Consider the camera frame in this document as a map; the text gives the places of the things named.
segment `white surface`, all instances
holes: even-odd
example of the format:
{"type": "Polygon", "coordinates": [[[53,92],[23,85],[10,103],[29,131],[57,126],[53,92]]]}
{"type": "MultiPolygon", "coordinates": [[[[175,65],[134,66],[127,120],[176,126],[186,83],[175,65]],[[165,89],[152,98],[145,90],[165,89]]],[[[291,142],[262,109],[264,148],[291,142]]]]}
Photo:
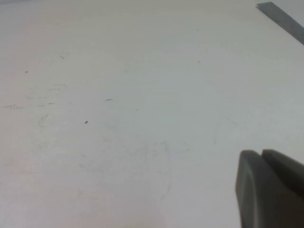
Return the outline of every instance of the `white surface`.
{"type": "Polygon", "coordinates": [[[36,0],[0,30],[3,228],[235,228],[242,149],[304,161],[304,47],[253,1],[36,0]]]}

